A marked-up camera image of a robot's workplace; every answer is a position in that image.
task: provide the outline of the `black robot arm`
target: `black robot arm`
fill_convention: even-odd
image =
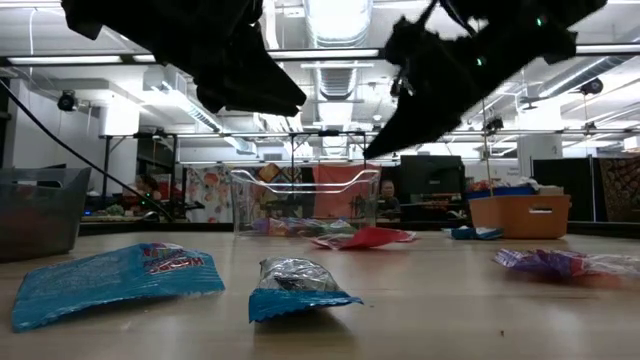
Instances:
[[[102,26],[190,74],[202,105],[295,116],[306,95],[268,55],[262,0],[62,0],[67,25],[95,40]]]
[[[437,3],[469,36],[447,40],[425,29]],[[575,56],[576,34],[567,29],[606,3],[434,0],[417,22],[402,17],[385,45],[387,61],[400,67],[392,86],[398,108],[365,157],[437,141],[460,125],[467,110],[535,58],[544,56],[554,63]],[[475,31],[471,19],[487,25]]]

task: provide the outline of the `red bag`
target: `red bag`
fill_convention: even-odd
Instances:
[[[323,248],[343,250],[374,248],[394,242],[413,242],[415,239],[414,232],[367,227],[355,234],[328,234],[312,238],[311,241]]]

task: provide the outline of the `box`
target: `box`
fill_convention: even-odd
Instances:
[[[91,169],[0,170],[0,262],[73,249]],[[58,182],[60,188],[38,186]]]
[[[531,186],[500,186],[493,188],[493,196],[533,195],[536,191]],[[490,190],[471,191],[466,194],[468,200],[491,196]]]
[[[236,238],[313,237],[331,231],[375,226],[380,173],[363,170],[345,183],[267,183],[246,170],[232,170]],[[340,216],[316,216],[316,200],[348,209]]]
[[[473,226],[503,229],[505,239],[559,239],[567,233],[571,197],[494,196],[469,201]]]
[[[564,188],[559,186],[541,186],[538,195],[564,195]]]

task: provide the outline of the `blue snack bag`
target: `blue snack bag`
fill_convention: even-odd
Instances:
[[[260,283],[249,297],[249,322],[322,307],[363,304],[340,289],[327,269],[307,259],[260,262]]]
[[[15,332],[115,301],[224,290],[213,258],[173,244],[138,244],[28,273],[12,312]]]

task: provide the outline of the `clear plastic bin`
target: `clear plastic bin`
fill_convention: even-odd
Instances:
[[[345,183],[266,183],[231,171],[234,234],[239,237],[314,237],[376,224],[380,172],[363,170]],[[335,204],[334,216],[318,204]]]
[[[73,249],[90,175],[89,168],[0,170],[0,262]]]

